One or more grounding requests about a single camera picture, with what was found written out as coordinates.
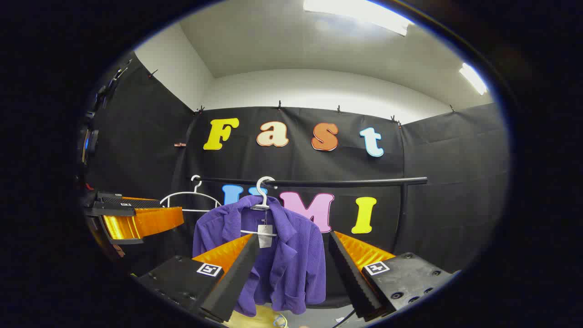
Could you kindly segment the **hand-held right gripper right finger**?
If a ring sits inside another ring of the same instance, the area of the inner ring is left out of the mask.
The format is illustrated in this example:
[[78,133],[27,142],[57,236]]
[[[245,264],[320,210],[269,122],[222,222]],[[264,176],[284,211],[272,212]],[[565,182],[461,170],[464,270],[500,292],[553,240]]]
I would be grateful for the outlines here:
[[454,276],[412,252],[392,255],[340,232],[330,234],[329,251],[356,315],[364,320],[399,312]]

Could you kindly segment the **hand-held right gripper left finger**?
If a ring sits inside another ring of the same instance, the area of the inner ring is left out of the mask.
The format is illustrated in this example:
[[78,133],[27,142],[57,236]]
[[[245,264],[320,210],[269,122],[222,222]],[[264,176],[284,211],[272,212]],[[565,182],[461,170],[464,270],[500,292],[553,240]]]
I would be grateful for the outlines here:
[[137,283],[196,319],[229,321],[259,253],[258,235],[229,241],[194,258],[174,256]]

